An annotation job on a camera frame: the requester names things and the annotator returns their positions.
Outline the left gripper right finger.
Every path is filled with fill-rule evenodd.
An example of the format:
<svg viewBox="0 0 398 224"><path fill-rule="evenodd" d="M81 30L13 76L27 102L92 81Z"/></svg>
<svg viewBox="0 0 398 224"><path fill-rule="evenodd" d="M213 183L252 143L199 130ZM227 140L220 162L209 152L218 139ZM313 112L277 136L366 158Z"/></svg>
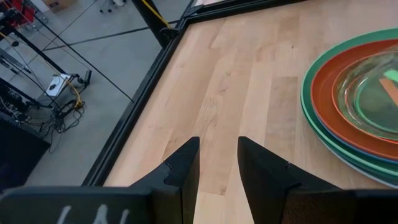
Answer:
<svg viewBox="0 0 398 224"><path fill-rule="evenodd" d="M238 137L238 166L255 223L281 223L285 199L291 190L339 189L246 136Z"/></svg>

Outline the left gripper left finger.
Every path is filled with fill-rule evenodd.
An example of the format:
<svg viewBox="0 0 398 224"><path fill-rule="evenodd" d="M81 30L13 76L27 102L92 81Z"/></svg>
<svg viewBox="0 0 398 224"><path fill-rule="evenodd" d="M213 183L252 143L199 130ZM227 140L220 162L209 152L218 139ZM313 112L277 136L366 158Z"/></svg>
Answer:
<svg viewBox="0 0 398 224"><path fill-rule="evenodd" d="M192 137L131 185L131 223L193 223L200 178L200 138Z"/></svg>

